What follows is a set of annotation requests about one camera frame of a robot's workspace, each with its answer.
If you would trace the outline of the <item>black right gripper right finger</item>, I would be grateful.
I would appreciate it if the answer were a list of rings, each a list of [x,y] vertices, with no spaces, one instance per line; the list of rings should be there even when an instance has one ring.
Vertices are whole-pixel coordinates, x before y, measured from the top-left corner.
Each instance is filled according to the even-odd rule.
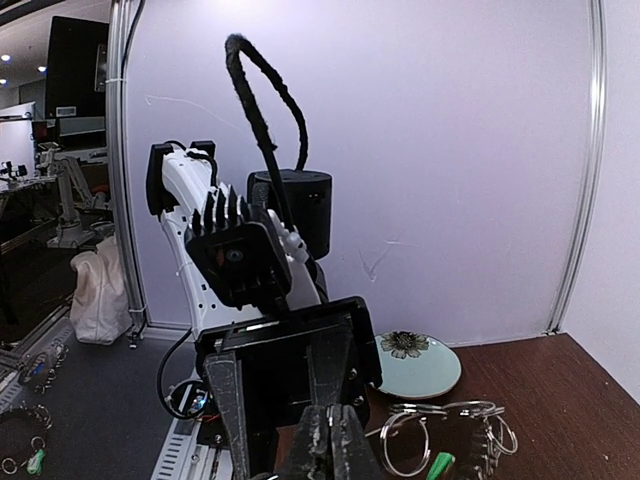
[[[329,407],[329,478],[374,480],[384,475],[351,405]]]

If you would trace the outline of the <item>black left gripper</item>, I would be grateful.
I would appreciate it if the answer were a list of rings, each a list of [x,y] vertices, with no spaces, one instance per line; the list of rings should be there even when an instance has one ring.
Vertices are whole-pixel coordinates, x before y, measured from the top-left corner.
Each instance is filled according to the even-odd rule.
[[[369,311],[358,296],[207,330],[196,352],[236,479],[276,479],[311,405],[351,405],[364,430],[366,388],[382,382]]]

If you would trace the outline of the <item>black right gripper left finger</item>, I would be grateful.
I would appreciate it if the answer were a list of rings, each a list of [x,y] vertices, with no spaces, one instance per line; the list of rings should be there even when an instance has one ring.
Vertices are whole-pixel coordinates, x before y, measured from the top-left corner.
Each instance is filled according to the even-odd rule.
[[[327,407],[307,407],[295,432],[287,460],[276,479],[332,479],[330,429]]]

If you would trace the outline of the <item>green key tag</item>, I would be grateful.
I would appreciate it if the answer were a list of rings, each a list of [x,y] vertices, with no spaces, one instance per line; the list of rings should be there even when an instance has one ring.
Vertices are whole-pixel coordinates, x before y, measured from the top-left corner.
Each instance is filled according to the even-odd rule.
[[[439,452],[433,461],[426,480],[446,480],[451,476],[456,457],[449,452]]]

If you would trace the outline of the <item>grey disc keyring organizer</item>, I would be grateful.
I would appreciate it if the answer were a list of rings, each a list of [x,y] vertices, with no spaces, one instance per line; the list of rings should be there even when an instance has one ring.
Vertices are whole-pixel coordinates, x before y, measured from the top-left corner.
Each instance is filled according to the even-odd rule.
[[[378,440],[380,462],[397,479],[426,479],[439,452],[456,457],[449,479],[492,479],[500,460],[519,450],[505,413],[489,400],[396,403],[367,436]]]

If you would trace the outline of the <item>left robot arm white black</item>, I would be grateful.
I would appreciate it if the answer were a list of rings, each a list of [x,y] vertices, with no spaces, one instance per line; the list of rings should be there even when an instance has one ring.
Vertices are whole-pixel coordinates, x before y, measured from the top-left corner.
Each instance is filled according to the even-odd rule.
[[[366,389],[382,371],[358,296],[328,300],[298,232],[218,180],[210,141],[151,147],[150,213],[191,303],[195,375],[160,389],[208,433],[185,479],[379,479]]]

